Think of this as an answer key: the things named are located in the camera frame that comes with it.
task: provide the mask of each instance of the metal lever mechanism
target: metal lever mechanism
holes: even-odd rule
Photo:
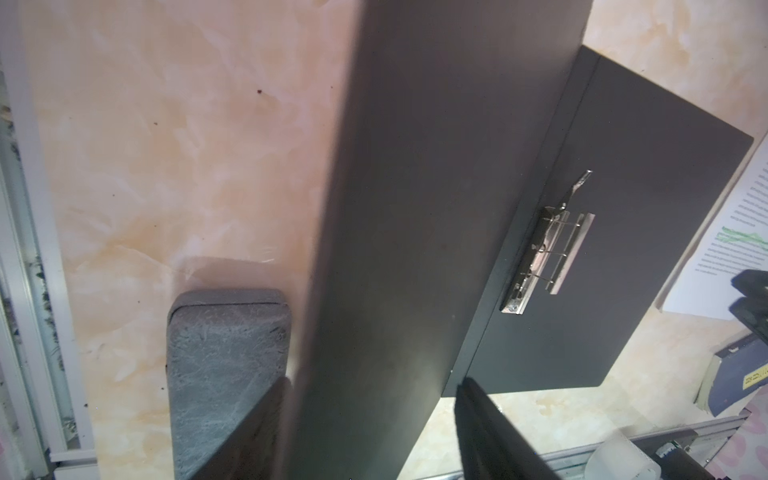
[[[546,288],[551,295],[555,295],[560,291],[565,276],[568,275],[574,258],[579,248],[581,248],[581,244],[584,242],[584,238],[587,236],[587,232],[594,220],[593,214],[579,214],[575,223],[567,223],[568,216],[570,215],[567,208],[571,197],[576,193],[576,190],[584,185],[584,182],[587,181],[590,175],[592,175],[592,170],[585,171],[576,180],[576,183],[571,186],[570,190],[566,192],[556,207],[544,207],[541,209],[541,214],[531,236],[531,246],[525,251],[520,265],[515,271],[512,284],[502,304],[502,312],[521,315],[525,311],[525,306],[528,305],[528,301],[531,299],[536,283],[541,279],[550,255],[556,255],[560,259],[554,268],[551,280],[542,280],[547,282]],[[565,225],[573,227],[568,238],[568,244],[563,253],[555,253],[551,249],[558,243]]]

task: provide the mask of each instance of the yellow label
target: yellow label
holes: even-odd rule
[[[752,385],[758,383],[760,380],[768,377],[768,365],[761,366],[754,372],[744,376],[743,390],[750,388]]]

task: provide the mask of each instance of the gray felt block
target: gray felt block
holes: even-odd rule
[[[168,313],[176,480],[188,480],[286,371],[290,310],[278,290],[198,290]]]

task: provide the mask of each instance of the blue book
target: blue book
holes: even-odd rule
[[[696,405],[714,416],[768,383],[768,345],[754,333],[714,354]]]

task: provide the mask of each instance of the beige marble wall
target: beige marble wall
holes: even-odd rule
[[[172,478],[164,317],[194,286],[303,310],[359,0],[25,0],[22,27],[102,478]],[[768,0],[596,0],[586,43],[755,137]],[[700,420],[739,330],[651,310],[597,389],[494,396],[535,448]],[[458,468],[442,400],[402,478]]]
[[[359,3],[21,4],[101,477],[170,480],[168,308],[272,286],[300,317]]]
[[[594,0],[584,43],[760,142],[768,131],[768,0]],[[493,395],[539,452],[711,419],[692,401],[739,323],[649,310],[602,386]],[[746,400],[723,415],[738,412]],[[400,478],[461,468],[441,399]]]

